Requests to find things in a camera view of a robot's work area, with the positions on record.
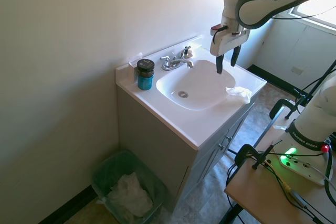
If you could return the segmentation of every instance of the vanity cabinet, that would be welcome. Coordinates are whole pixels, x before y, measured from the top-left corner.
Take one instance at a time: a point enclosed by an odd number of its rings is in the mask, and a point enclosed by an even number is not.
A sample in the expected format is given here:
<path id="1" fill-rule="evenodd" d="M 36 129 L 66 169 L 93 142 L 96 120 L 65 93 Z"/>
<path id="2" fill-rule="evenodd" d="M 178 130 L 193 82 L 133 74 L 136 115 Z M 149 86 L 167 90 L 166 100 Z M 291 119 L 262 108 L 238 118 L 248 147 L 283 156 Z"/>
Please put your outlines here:
<path id="1" fill-rule="evenodd" d="M 133 152 L 166 185 L 164 205 L 170 211 L 227 152 L 258 95 L 194 150 L 133 97 L 117 89 L 120 147 Z"/>

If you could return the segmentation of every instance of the black jar lid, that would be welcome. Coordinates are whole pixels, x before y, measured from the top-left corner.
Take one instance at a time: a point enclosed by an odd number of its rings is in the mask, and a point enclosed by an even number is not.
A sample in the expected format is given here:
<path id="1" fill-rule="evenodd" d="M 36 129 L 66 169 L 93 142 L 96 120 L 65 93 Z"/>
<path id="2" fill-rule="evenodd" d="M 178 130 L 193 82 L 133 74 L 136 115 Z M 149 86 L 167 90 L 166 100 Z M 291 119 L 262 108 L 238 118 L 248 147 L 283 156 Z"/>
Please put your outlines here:
<path id="1" fill-rule="evenodd" d="M 139 72 L 153 72 L 154 70 L 154 61 L 148 59 L 141 59 L 137 62 L 137 67 Z"/>

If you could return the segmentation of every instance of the bathroom vanity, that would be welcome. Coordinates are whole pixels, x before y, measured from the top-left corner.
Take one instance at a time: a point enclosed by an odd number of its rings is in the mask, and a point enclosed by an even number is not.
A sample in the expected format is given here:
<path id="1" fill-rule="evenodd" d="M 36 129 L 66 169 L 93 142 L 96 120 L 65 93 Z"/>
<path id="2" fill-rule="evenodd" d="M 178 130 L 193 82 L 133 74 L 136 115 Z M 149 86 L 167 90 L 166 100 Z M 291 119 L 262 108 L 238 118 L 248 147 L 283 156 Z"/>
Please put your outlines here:
<path id="1" fill-rule="evenodd" d="M 127 65 L 116 70 L 121 148 L 132 151 L 166 185 L 168 210 L 226 153 L 266 84 L 226 60 L 218 75 L 216 59 L 201 41 L 197 37 L 146 57 L 155 62 L 151 90 L 140 90 L 129 81 Z M 193 51 L 194 67 L 164 71 L 160 58 L 186 46 Z M 252 92 L 249 104 L 226 93 L 226 87 L 238 86 Z"/>

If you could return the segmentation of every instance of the wall baseboard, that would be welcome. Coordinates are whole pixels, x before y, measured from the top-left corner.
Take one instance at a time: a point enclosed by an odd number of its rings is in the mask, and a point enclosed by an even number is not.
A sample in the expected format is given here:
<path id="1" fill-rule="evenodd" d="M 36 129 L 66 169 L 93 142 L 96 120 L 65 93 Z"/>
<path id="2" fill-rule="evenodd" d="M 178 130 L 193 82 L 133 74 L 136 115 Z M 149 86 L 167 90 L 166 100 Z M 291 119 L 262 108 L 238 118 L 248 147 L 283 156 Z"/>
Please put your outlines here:
<path id="1" fill-rule="evenodd" d="M 96 192 L 88 186 L 63 206 L 58 208 L 51 215 L 42 220 L 39 224 L 63 224 L 79 212 L 84 206 L 97 197 Z"/>
<path id="2" fill-rule="evenodd" d="M 247 69 L 249 72 L 254 73 L 255 75 L 263 78 L 273 86 L 276 86 L 277 88 L 280 88 L 287 93 L 290 93 L 291 95 L 297 96 L 297 94 L 294 92 L 294 89 L 300 91 L 304 95 L 308 95 L 308 93 L 302 91 L 301 89 L 295 87 L 294 85 L 288 83 L 287 81 L 284 81 L 280 79 L 279 77 L 276 77 L 274 74 L 271 74 L 264 69 L 257 67 L 256 65 L 252 65 Z"/>

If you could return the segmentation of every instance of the floor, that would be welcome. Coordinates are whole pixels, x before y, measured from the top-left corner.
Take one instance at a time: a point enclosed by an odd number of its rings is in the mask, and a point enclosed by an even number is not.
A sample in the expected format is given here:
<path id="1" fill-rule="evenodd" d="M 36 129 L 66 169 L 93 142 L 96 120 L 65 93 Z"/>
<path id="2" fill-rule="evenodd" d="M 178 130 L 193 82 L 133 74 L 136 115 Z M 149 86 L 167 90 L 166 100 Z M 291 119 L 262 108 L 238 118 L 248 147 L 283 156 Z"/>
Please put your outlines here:
<path id="1" fill-rule="evenodd" d="M 230 148 L 238 151 L 245 143 L 254 144 L 270 122 L 269 111 L 281 98 L 293 100 L 288 93 L 267 84 Z M 233 159 L 234 156 L 231 153 L 223 156 L 173 215 L 161 208 L 151 224 L 218 224 L 229 209 L 229 203 L 223 190 L 226 171 L 233 164 Z M 245 223 L 259 223 L 246 211 L 243 211 L 240 216 Z M 239 219 L 235 220 L 235 224 L 237 223 L 240 223 Z M 66 224 L 118 224 L 118 222 L 103 205 L 96 204 L 94 200 L 69 219 Z"/>

